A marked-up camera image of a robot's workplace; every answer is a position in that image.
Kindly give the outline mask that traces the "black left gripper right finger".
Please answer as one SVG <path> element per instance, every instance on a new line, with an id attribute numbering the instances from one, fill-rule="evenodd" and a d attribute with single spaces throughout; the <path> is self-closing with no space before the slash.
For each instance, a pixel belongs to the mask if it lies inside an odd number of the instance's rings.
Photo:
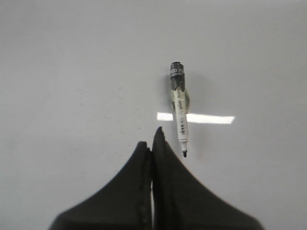
<path id="1" fill-rule="evenodd" d="M 152 151 L 154 229 L 263 229 L 257 219 L 203 186 L 173 152 L 161 127 L 155 133 Z"/>

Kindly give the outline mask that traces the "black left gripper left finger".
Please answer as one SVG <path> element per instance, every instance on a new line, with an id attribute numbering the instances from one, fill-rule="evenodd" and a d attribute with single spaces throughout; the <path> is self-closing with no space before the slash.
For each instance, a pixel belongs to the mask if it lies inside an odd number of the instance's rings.
<path id="1" fill-rule="evenodd" d="M 51 230 L 150 230 L 152 155 L 139 142 L 127 163 L 101 190 L 59 214 Z"/>

